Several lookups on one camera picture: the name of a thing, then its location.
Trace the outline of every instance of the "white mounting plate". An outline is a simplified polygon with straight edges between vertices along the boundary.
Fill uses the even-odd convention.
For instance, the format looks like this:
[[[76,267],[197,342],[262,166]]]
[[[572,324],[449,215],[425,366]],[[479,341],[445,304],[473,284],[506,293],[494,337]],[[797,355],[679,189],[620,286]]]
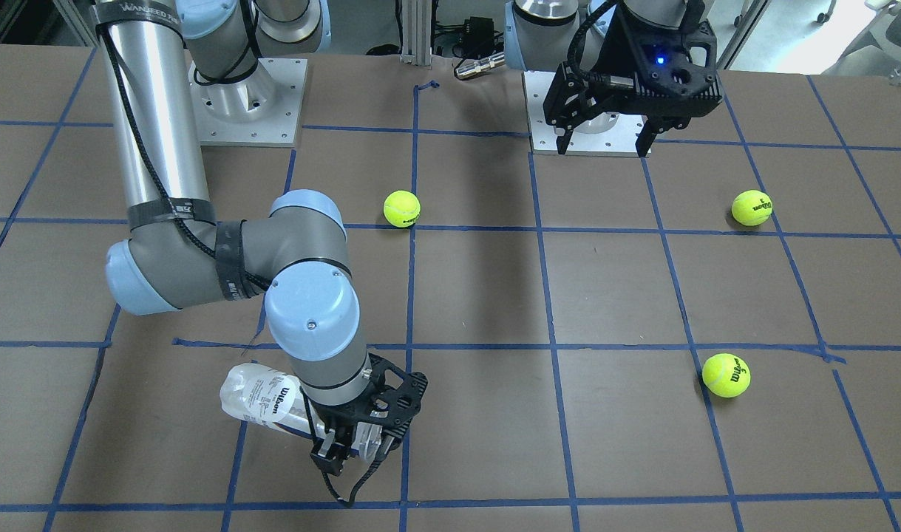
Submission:
[[[295,147],[308,62],[304,58],[261,58],[260,61],[276,81],[278,101],[269,115],[252,122],[228,122],[215,117],[204,105],[201,87],[191,81],[191,103],[201,146]]]
[[[555,131],[545,123],[542,102],[552,85],[554,72],[530,70],[522,73],[523,88],[526,91],[526,111],[528,127],[532,133],[532,151],[535,154],[558,154],[555,145]],[[639,115],[618,115],[615,125],[601,134],[574,132],[566,155],[601,155],[606,157],[636,157],[635,142],[644,125]]]

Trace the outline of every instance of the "bottle label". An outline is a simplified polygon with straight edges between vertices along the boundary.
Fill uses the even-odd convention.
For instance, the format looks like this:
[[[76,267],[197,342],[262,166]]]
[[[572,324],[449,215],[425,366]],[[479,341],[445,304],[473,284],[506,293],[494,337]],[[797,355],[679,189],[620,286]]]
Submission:
[[[272,369],[261,378],[247,383],[243,397],[255,420],[249,420],[270,427],[289,413],[299,387],[288,375]]]

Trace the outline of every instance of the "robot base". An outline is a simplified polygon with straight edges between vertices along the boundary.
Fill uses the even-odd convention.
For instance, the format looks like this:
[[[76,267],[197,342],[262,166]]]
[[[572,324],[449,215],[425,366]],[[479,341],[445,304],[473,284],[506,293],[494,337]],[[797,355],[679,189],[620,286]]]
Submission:
[[[261,146],[292,148],[299,133],[299,115],[305,94],[307,61],[304,58],[261,58],[276,81],[271,112],[252,121],[231,122],[212,114],[204,104],[203,87],[190,83],[194,121],[201,146]]]
[[[532,152],[535,154],[558,154],[554,128],[545,123],[545,111],[542,109],[542,102],[554,76],[554,72],[535,70],[523,72],[522,75],[528,125],[532,133]],[[604,132],[583,132],[583,128],[578,128],[572,135],[571,145],[565,154],[636,157],[635,142],[644,119],[636,115],[616,115],[611,121],[613,125]]]

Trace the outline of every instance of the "blue grid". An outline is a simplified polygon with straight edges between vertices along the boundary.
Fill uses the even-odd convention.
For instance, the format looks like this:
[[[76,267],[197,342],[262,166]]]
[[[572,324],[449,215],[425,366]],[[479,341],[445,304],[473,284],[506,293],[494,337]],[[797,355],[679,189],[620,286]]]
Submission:
[[[52,132],[51,138],[44,148],[44,152],[42,152],[41,157],[39,157],[38,164],[35,166],[34,171],[30,175],[27,185],[24,190],[21,192],[20,198],[14,205],[13,210],[11,211],[11,215],[7,216],[7,218],[3,218],[0,216],[0,222],[4,223],[4,229],[1,230],[0,235],[0,248],[4,243],[5,238],[7,238],[7,233],[10,231],[13,223],[110,223],[110,225],[121,225],[121,223],[126,223],[125,219],[48,219],[48,218],[18,218],[18,212],[24,203],[25,198],[27,198],[28,192],[32,188],[32,185],[35,182],[35,179],[38,176],[39,169],[45,163],[46,157],[52,148],[52,145],[55,142],[55,138],[57,137],[61,128],[64,127],[112,127],[112,124],[105,123],[82,123],[82,122],[67,122],[66,117],[69,112],[69,108],[72,107],[72,102],[74,102],[76,95],[78,94],[79,87],[81,87],[82,80],[84,80],[86,72],[88,72],[89,67],[92,64],[92,59],[95,57],[95,51],[93,50],[92,54],[89,55],[88,61],[85,63],[85,67],[83,68],[81,75],[79,75],[78,81],[76,81],[76,85],[74,91],[69,96],[69,101],[64,108],[61,118],[59,118],[58,122],[32,122],[32,121],[4,121],[0,120],[0,125],[3,126],[49,126],[53,127],[54,131]],[[599,227],[590,227],[590,228],[568,228],[568,227],[543,227],[539,206],[539,196],[538,190],[536,188],[536,180],[535,180],[535,169],[534,169],[534,158],[532,158],[532,154],[528,155],[528,167],[530,168],[531,175],[531,187],[532,187],[532,196],[534,197],[534,209],[535,209],[535,226],[534,227],[484,227],[484,226],[443,226],[443,225],[416,225],[413,226],[412,229],[409,230],[409,246],[410,246],[410,254],[409,254],[409,285],[407,285],[407,341],[405,344],[373,344],[373,347],[382,348],[382,349],[399,349],[403,350],[406,353],[406,370],[410,371],[412,369],[412,351],[414,349],[476,349],[476,350],[493,350],[493,349],[542,349],[549,350],[551,353],[552,360],[552,370],[554,371],[554,384],[556,390],[556,404],[558,408],[559,414],[559,422],[560,422],[560,431],[562,438],[562,457],[564,457],[565,461],[565,473],[566,473],[566,481],[568,481],[568,498],[552,498],[552,499],[481,499],[480,501],[466,501],[466,499],[448,499],[447,501],[410,501],[409,494],[407,494],[407,484],[409,484],[409,447],[410,447],[410,437],[407,438],[405,445],[402,451],[402,475],[401,475],[401,497],[399,501],[372,501],[372,502],[357,502],[356,508],[365,508],[365,509],[397,509],[400,511],[400,522],[399,529],[400,532],[405,532],[407,529],[407,509],[408,508],[518,508],[518,506],[568,506],[571,509],[572,515],[572,525],[573,530],[579,530],[579,518],[578,518],[578,507],[579,506],[592,506],[592,505],[682,505],[682,504],[730,504],[731,509],[733,511],[734,520],[736,522],[736,526],[738,531],[743,531],[743,521],[741,521],[740,508],[738,508],[738,504],[740,502],[782,502],[782,501],[817,501],[818,499],[826,499],[826,501],[832,501],[833,499],[879,499],[885,505],[887,514],[889,515],[890,521],[893,525],[893,529],[895,531],[900,531],[900,525],[897,522],[897,518],[895,513],[893,512],[893,508],[891,506],[890,501],[893,499],[901,499],[901,491],[887,491],[885,486],[883,485],[882,479],[880,479],[880,474],[878,468],[876,467],[873,459],[873,455],[867,445],[866,439],[863,436],[863,431],[857,420],[856,414],[851,407],[851,403],[848,397],[848,393],[846,393],[845,385],[843,385],[842,378],[840,377],[838,371],[836,369],[832,370],[832,376],[835,379],[835,383],[837,384],[838,390],[841,394],[841,398],[843,401],[843,405],[845,405],[846,411],[849,414],[849,420],[852,423],[853,429],[855,430],[856,437],[858,438],[863,453],[865,454],[868,467],[872,473],[874,481],[876,482],[877,491],[852,491],[852,492],[808,492],[808,493],[761,493],[761,494],[737,494],[732,487],[732,481],[730,478],[730,468],[728,468],[727,458],[725,457],[723,444],[721,444],[721,438],[719,434],[719,430],[716,424],[715,412],[713,410],[713,405],[710,401],[710,396],[708,396],[706,388],[701,387],[703,390],[704,396],[704,406],[707,409],[707,417],[710,421],[710,430],[713,432],[714,441],[716,443],[717,452],[720,457],[721,468],[723,469],[724,481],[725,485],[727,485],[727,495],[712,495],[712,496],[670,496],[670,497],[606,497],[606,498],[579,498],[575,493],[574,487],[574,479],[573,479],[573,471],[572,471],[572,462],[571,462],[571,449],[568,444],[568,427],[565,424],[565,407],[564,403],[562,403],[562,387],[560,380],[560,372],[559,372],[559,360],[558,360],[558,352],[561,350],[573,350],[573,349],[596,349],[596,350],[637,350],[637,349],[675,349],[675,350],[689,350],[691,356],[693,357],[694,366],[696,367],[697,372],[700,371],[700,359],[698,356],[698,351],[701,349],[747,349],[747,348],[755,348],[755,349],[765,349],[765,350],[792,350],[798,351],[805,354],[809,354],[812,356],[820,356],[824,358],[826,361],[839,361],[840,363],[845,363],[845,361],[840,358],[829,354],[829,349],[833,350],[857,350],[857,351],[901,351],[901,346],[865,346],[865,344],[826,344],[824,339],[821,336],[821,331],[819,330],[818,322],[815,319],[815,314],[812,312],[811,304],[809,303],[809,297],[807,290],[805,289],[804,283],[799,276],[798,269],[795,266],[795,259],[792,257],[791,249],[787,245],[785,238],[788,236],[802,236],[803,238],[831,238],[831,239],[890,239],[894,243],[897,252],[901,257],[901,233],[894,233],[890,229],[889,223],[886,221],[885,214],[883,214],[883,210],[880,209],[878,202],[873,196],[869,185],[865,178],[863,178],[863,173],[855,158],[853,157],[853,151],[901,151],[901,148],[889,148],[889,147],[869,147],[869,146],[849,146],[846,144],[845,139],[841,132],[838,130],[835,121],[829,112],[828,108],[822,100],[822,97],[818,91],[818,88],[815,87],[814,81],[809,78],[809,84],[811,84],[812,90],[815,91],[815,97],[817,98],[819,104],[821,105],[823,111],[826,114],[826,117],[831,122],[832,128],[835,130],[835,134],[837,134],[839,141],[841,144],[839,146],[831,146],[831,145],[795,145],[795,144],[781,144],[781,143],[764,143],[764,142],[748,142],[745,140],[743,131],[741,131],[740,124],[735,117],[735,114],[732,110],[731,104],[728,101],[725,102],[728,110],[730,111],[731,118],[733,120],[734,126],[736,128],[738,138],[740,141],[706,141],[706,140],[674,140],[674,139],[659,139],[659,142],[668,142],[668,143],[683,143],[683,144],[707,144],[707,145],[730,145],[730,146],[743,146],[744,151],[747,153],[747,157],[749,159],[749,163],[752,166],[752,169],[755,173],[755,178],[757,179],[758,184],[760,185],[762,191],[765,191],[764,182],[762,182],[760,174],[758,174],[758,169],[755,167],[755,159],[753,158],[752,152],[750,151],[750,147],[784,147],[784,148],[808,148],[808,149],[843,149],[846,154],[849,156],[849,160],[853,165],[853,168],[856,172],[856,175],[861,180],[863,187],[868,195],[870,201],[872,201],[877,213],[880,217],[880,221],[883,222],[885,226],[886,233],[801,233],[801,232],[783,232],[781,226],[779,225],[778,219],[775,219],[775,231],[765,231],[765,232],[746,232],[746,231],[691,231],[691,230],[673,230],[666,229],[663,226],[663,221],[661,219],[659,205],[657,205],[656,193],[653,190],[653,182],[650,181],[650,168],[648,161],[642,159],[642,168],[644,172],[644,177],[646,179],[646,183],[650,192],[650,201],[652,201],[654,216],[656,216],[657,229],[622,229],[622,228],[599,228]],[[316,129],[316,130],[336,130],[336,131],[365,131],[365,132],[398,132],[399,134],[411,134],[413,141],[412,148],[412,184],[410,184],[410,188],[412,188],[413,192],[416,192],[417,185],[417,155],[418,155],[418,138],[421,134],[437,134],[437,135],[467,135],[467,136],[517,136],[517,137],[526,137],[527,134],[524,132],[459,132],[459,131],[441,131],[441,130],[423,130],[419,128],[419,98],[418,95],[420,91],[428,88],[437,88],[439,85],[436,82],[430,82],[423,86],[414,87],[413,97],[414,97],[414,122],[413,128],[411,129],[387,129],[387,128],[359,128],[359,127],[336,127],[336,126],[309,126],[306,125],[304,128],[306,129]],[[288,165],[288,175],[287,179],[285,179],[285,187],[284,191],[289,191],[292,185],[292,177],[293,177],[293,169],[295,166],[296,160],[296,152],[292,151],[290,154],[289,165]],[[389,226],[386,225],[347,225],[349,229],[387,229]],[[538,246],[539,246],[539,255],[540,262],[542,267],[542,280],[543,280],[543,290],[545,294],[545,312],[547,313],[548,320],[548,336],[549,342],[548,344],[416,344],[413,341],[413,290],[414,290],[414,257],[415,257],[415,236],[417,231],[525,231],[525,232],[535,232],[537,233],[538,238]],[[627,344],[559,344],[555,337],[554,330],[554,317],[552,316],[551,309],[551,293],[549,292],[548,287],[548,271],[547,271],[547,262],[545,262],[545,233],[559,233],[559,232],[591,232],[591,233],[655,233],[660,236],[661,242],[663,243],[665,256],[667,259],[667,266],[670,270],[670,277],[673,280],[674,290],[676,291],[677,302],[680,309],[681,317],[683,319],[684,325],[684,333],[687,336],[686,344],[643,344],[642,346],[627,346]],[[781,241],[783,248],[788,257],[792,272],[795,274],[796,282],[798,283],[799,289],[801,290],[801,294],[803,299],[806,302],[809,310],[809,317],[812,320],[812,326],[815,328],[815,336],[816,336],[816,344],[749,344],[749,343],[720,343],[720,344],[698,344],[693,340],[693,333],[690,330],[690,322],[687,319],[687,311],[686,305],[684,305],[684,299],[682,293],[680,292],[680,284],[679,279],[677,277],[676,266],[673,262],[673,256],[670,252],[669,243],[667,243],[667,236],[669,235],[744,235],[744,236],[777,236]],[[65,488],[66,480],[68,479],[69,470],[72,467],[72,459],[75,457],[75,451],[78,447],[79,438],[81,438],[81,434],[84,428],[85,420],[86,420],[86,412],[88,412],[89,404],[92,401],[92,395],[95,391],[96,384],[98,384],[98,376],[101,371],[102,363],[105,359],[106,350],[112,343],[112,334],[113,330],[115,330],[115,324],[117,323],[120,309],[119,307],[115,307],[115,310],[112,311],[112,317],[109,318],[109,326],[106,329],[106,335],[104,341],[0,341],[0,347],[43,347],[43,348],[98,348],[98,359],[96,359],[95,368],[92,371],[92,380],[89,383],[89,391],[86,394],[85,401],[83,401],[83,405],[81,408],[81,413],[79,414],[78,422],[76,422],[76,427],[74,434],[72,435],[72,442],[69,445],[66,459],[64,461],[64,465],[61,471],[61,476],[59,476],[57,488],[55,488],[54,495],[52,496],[52,502],[48,505],[40,504],[40,505],[0,505],[0,512],[45,512],[47,515],[44,531],[50,530],[52,526],[52,521],[54,521],[55,515],[58,512],[82,512],[82,511],[221,511],[223,512],[223,521],[221,530],[226,531],[230,529],[230,521],[231,521],[231,513],[237,511],[295,511],[295,509],[337,509],[339,505],[336,502],[234,502],[235,489],[237,489],[237,479],[240,470],[240,464],[242,461],[243,454],[243,446],[246,437],[246,429],[247,424],[241,423],[239,425],[239,430],[237,434],[237,447],[234,452],[234,464],[233,468],[231,468],[231,480],[230,485],[228,486],[228,495],[227,499],[224,502],[218,502],[217,504],[153,504],[153,502],[146,502],[146,504],[126,504],[125,502],[119,502],[119,504],[108,504],[108,505],[96,505],[96,504],[63,504],[61,502],[62,491]],[[257,333],[260,333],[264,327],[264,316],[261,311],[260,322],[258,326]],[[252,348],[252,349],[277,349],[278,346],[275,344],[221,344],[221,343],[213,343],[213,341],[190,341],[184,340],[180,338],[176,338],[173,340],[174,344],[180,344],[180,346],[184,347],[234,347],[234,348]]]

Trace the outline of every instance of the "yellow tennis ball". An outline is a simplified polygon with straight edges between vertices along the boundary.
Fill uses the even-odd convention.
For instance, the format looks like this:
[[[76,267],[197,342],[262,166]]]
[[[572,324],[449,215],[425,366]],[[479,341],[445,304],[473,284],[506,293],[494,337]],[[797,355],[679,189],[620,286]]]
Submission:
[[[395,227],[409,227],[421,215],[421,202],[407,191],[394,191],[385,199],[385,218]]]
[[[772,215],[772,200],[765,192],[745,191],[736,196],[731,209],[733,218],[742,225],[760,225]]]
[[[734,398],[743,393],[751,378],[747,364],[731,353],[713,355],[703,364],[703,384],[721,398]]]

